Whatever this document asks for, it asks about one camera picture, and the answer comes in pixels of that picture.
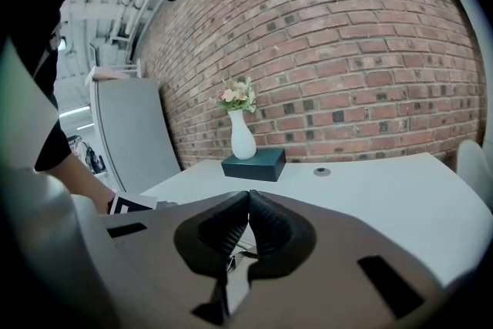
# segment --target white table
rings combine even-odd
[[[331,174],[314,175],[318,167]],[[493,236],[493,216],[476,193],[424,153],[354,163],[288,163],[276,183],[225,177],[204,160],[147,190],[178,204],[259,190],[350,214],[415,255],[447,286],[474,268]]]

